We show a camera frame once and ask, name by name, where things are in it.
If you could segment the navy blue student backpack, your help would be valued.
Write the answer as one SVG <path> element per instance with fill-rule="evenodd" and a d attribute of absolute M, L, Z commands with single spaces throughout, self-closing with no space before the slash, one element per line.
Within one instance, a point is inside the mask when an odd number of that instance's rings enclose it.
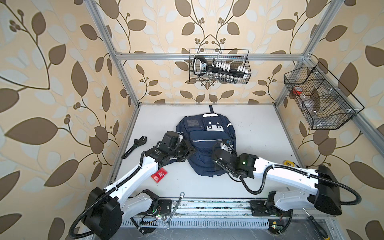
<path fill-rule="evenodd" d="M 213 159 L 213 146 L 229 140 L 237 147 L 236 132 L 230 120 L 215 113 L 210 105 L 210 112 L 201 115 L 183 117 L 176 126 L 176 132 L 188 140 L 196 152 L 188 157 L 193 170 L 203 177 L 221 176 L 226 173 Z"/>

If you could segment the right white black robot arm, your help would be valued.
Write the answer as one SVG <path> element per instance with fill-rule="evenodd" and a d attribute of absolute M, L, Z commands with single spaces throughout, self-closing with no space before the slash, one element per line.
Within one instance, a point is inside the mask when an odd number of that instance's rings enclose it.
<path fill-rule="evenodd" d="M 238 178 L 252 195 L 261 194 L 268 180 L 293 187 L 293 191 L 269 192 L 266 210 L 287 212 L 294 209 L 315 208 L 333 216 L 342 214 L 342 206 L 361 203 L 361 195 L 349 186 L 338 182 L 332 171 L 295 168 L 277 164 L 256 155 L 237 155 L 229 142 L 213 145 L 213 161 L 227 173 Z"/>

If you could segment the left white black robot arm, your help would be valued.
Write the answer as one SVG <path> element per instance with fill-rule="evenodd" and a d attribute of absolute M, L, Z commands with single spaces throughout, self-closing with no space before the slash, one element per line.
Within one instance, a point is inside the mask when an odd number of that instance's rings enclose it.
<path fill-rule="evenodd" d="M 69 229 L 69 237 L 82 239 L 96 235 L 101 240 L 111 239 L 125 219 L 156 208 L 158 196 L 152 191 L 144 190 L 135 197 L 132 193 L 162 167 L 184 162 L 195 152 L 182 135 L 166 132 L 154 147 L 141 153 L 134 169 L 104 189 L 96 187 L 91 191 L 85 210 Z"/>

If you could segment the red booklet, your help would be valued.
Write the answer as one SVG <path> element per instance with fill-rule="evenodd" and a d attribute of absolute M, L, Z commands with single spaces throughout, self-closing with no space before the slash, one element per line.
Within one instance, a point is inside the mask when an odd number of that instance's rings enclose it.
<path fill-rule="evenodd" d="M 151 175 L 151 178 L 158 184 L 168 172 L 164 168 L 160 168 L 156 173 Z"/>

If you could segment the black adjustable wrench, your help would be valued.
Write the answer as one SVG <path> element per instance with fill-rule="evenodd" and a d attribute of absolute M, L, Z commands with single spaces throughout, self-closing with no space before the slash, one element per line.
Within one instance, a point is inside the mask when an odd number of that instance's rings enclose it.
<path fill-rule="evenodd" d="M 142 136 L 139 139 L 134 139 L 134 144 L 121 156 L 121 159 L 126 159 L 135 149 L 147 143 L 147 137 Z"/>

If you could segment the silver combination wrench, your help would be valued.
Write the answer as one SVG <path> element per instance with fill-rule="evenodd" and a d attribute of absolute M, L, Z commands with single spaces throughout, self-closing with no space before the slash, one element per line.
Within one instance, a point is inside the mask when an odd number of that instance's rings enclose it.
<path fill-rule="evenodd" d="M 185 196 L 185 193 L 184 193 L 184 192 L 181 192 L 181 193 L 180 193 L 180 196 L 179 196 L 179 199 L 178 199 L 177 203 L 175 204 L 174 209 L 172 210 L 172 212 L 171 212 L 171 214 L 170 214 L 170 217 L 168 218 L 168 220 L 166 221 L 166 223 L 165 223 L 165 225 L 164 225 L 164 228 L 165 228 L 166 230 L 168 230 L 168 229 L 170 228 L 170 226 L 171 226 L 171 221 L 172 221 L 174 215 L 176 214 L 176 211 L 177 211 L 177 209 L 179 208 L 179 206 L 180 206 L 180 204 L 181 204 L 181 202 L 182 202 L 184 196 Z"/>

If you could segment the yellow tape measure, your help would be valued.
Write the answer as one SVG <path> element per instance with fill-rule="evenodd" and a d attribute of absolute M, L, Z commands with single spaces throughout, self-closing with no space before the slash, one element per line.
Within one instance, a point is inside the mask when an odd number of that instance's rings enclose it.
<path fill-rule="evenodd" d="M 294 162 L 288 161 L 288 160 L 283 161 L 283 165 L 290 166 L 290 167 L 296 167 L 297 166 Z"/>

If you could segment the red capped clear bottle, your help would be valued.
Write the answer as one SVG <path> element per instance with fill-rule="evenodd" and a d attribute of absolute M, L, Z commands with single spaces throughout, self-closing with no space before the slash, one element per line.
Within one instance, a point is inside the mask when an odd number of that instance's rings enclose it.
<path fill-rule="evenodd" d="M 311 96 L 307 96 L 305 94 L 304 89 L 302 87 L 299 87 L 299 86 L 293 87 L 292 96 L 293 97 L 299 97 L 303 101 L 309 100 L 311 98 Z"/>

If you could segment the black yellow screwdriver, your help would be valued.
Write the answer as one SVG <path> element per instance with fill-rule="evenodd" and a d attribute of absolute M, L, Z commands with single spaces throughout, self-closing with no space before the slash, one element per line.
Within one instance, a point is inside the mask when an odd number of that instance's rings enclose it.
<path fill-rule="evenodd" d="M 323 240 L 330 240 L 330 237 L 327 234 L 326 230 L 314 219 L 314 217 L 312 215 L 310 215 L 305 208 L 303 208 L 303 211 L 308 216 L 308 220 L 311 222 L 311 224 L 313 225 L 315 231 L 319 234 L 319 236 Z"/>

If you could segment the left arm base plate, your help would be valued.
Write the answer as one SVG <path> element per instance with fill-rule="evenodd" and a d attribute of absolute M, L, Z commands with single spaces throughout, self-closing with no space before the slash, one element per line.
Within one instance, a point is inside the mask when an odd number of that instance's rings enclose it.
<path fill-rule="evenodd" d="M 170 215 L 172 210 L 172 200 L 170 199 L 159 199 L 155 200 L 151 208 L 149 210 L 148 215 L 155 216 L 155 215 Z"/>

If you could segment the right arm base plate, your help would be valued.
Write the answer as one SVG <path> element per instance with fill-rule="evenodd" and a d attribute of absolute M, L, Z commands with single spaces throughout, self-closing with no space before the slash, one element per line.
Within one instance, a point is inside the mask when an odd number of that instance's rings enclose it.
<path fill-rule="evenodd" d="M 267 207 L 267 201 L 263 200 L 251 200 L 250 209 L 253 217 L 289 217 L 291 215 L 291 210 L 282 211 L 275 206 Z"/>

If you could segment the black socket set rail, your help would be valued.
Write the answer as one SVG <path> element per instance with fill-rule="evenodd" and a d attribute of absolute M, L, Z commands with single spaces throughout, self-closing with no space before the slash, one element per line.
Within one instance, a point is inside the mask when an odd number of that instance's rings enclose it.
<path fill-rule="evenodd" d="M 249 79 L 252 75 L 247 56 L 235 55 L 191 55 L 189 72 L 198 77 L 233 77 Z"/>

